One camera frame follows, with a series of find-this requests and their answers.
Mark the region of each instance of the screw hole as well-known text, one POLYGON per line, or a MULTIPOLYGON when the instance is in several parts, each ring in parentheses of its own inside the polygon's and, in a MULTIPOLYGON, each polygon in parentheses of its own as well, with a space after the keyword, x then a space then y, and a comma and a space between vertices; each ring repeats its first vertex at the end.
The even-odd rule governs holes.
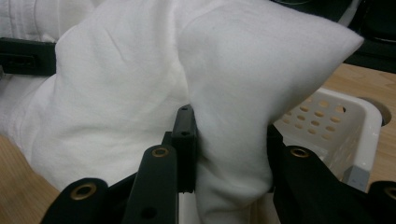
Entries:
POLYGON ((165 157, 169 154, 169 150, 164 147, 155 148, 151 151, 153 157, 165 157))
POLYGON ((392 187, 385 188, 385 192, 388 194, 388 196, 391 199, 396 200, 396 188, 392 188, 392 187))
POLYGON ((299 157, 299 158, 307 158, 309 157, 309 153, 301 148, 292 148, 290 150, 291 155, 295 156, 295 157, 299 157))
POLYGON ((73 189, 70 193, 70 198, 75 201, 84 200, 91 197, 96 192, 96 185, 94 183, 86 183, 73 189))

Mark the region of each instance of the white towel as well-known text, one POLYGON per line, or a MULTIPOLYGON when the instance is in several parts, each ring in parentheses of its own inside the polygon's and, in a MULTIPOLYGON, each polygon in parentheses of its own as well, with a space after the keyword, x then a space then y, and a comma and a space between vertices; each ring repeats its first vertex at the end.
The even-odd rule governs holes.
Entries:
POLYGON ((0 128, 56 188, 87 176, 111 185, 191 103, 201 223, 259 223, 250 210, 272 185, 267 125, 361 41, 263 0, 108 0, 61 37, 56 75, 2 80, 0 128))

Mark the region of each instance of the white cloth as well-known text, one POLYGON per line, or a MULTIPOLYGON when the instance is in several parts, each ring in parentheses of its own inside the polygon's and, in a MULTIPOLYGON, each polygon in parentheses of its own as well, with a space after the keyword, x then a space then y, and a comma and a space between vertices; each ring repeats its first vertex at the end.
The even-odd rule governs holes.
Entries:
POLYGON ((250 211, 272 184, 267 125, 361 41, 269 1, 108 0, 59 40, 56 75, 3 81, 0 128, 56 188, 86 176, 111 185, 191 103, 201 222, 260 223, 250 211))

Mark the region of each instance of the basket hole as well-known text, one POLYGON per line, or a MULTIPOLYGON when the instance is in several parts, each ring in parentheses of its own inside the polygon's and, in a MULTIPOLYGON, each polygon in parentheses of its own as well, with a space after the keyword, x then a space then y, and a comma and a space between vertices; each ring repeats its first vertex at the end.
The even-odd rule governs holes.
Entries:
POLYGON ((297 116, 297 119, 299 119, 299 120, 305 120, 305 117, 302 116, 302 115, 299 115, 299 116, 297 116))
POLYGON ((317 126, 317 127, 320 125, 320 123, 318 121, 316 121, 316 120, 312 120, 311 124, 314 125, 314 126, 317 126))
POLYGON ((347 109, 341 105, 338 105, 335 107, 335 112, 344 114, 345 112, 347 112, 347 109))
POLYGON ((326 141, 330 141, 330 140, 332 140, 332 136, 331 135, 329 135, 329 134, 323 134, 322 136, 321 136, 324 140, 326 140, 326 141))
POLYGON ((303 128, 303 125, 301 125, 301 124, 295 124, 294 127, 296 127, 297 129, 302 129, 302 128, 303 128))
POLYGON ((311 134, 316 134, 317 133, 317 131, 315 131, 314 129, 308 129, 308 132, 311 133, 311 134))
POLYGON ((326 130, 332 133, 335 132, 335 128, 333 126, 327 126, 326 130))
POLYGON ((301 105, 301 106, 300 106, 300 110, 303 111, 303 112, 308 112, 308 111, 309 111, 309 108, 308 108, 308 106, 301 105))
POLYGON ((306 101, 307 103, 311 103, 311 102, 312 102, 312 97, 306 98, 305 101, 306 101))
POLYGON ((323 118, 324 113, 318 110, 315 112, 315 116, 317 116, 318 118, 323 118))
POLYGON ((381 114, 381 117, 382 117, 381 126, 385 126, 388 123, 390 123, 390 121, 392 120, 392 114, 390 113, 390 110, 384 104, 378 102, 377 100, 367 98, 367 97, 361 97, 361 99, 371 103, 379 110, 379 113, 381 114))
POLYGON ((327 107, 329 107, 329 102, 327 102, 327 101, 320 101, 320 102, 319 102, 319 106, 320 106, 320 107, 323 107, 323 108, 327 108, 327 107))
POLYGON ((330 120, 331 120, 332 122, 334 122, 334 123, 339 123, 339 122, 341 122, 341 119, 338 118, 338 117, 331 117, 330 120))

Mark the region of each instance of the wooden surface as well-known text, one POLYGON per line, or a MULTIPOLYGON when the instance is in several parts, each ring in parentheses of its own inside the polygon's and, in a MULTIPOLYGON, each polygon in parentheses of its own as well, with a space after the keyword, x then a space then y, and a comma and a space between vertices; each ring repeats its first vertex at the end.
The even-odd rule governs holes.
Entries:
POLYGON ((0 223, 39 223, 59 192, 0 136, 0 223))
MULTIPOLYGON (((396 75, 341 65, 325 88, 383 103, 396 117, 396 75)), ((396 121, 382 127, 370 182, 396 181, 396 121)), ((39 223, 59 192, 0 136, 0 223, 39 223)))

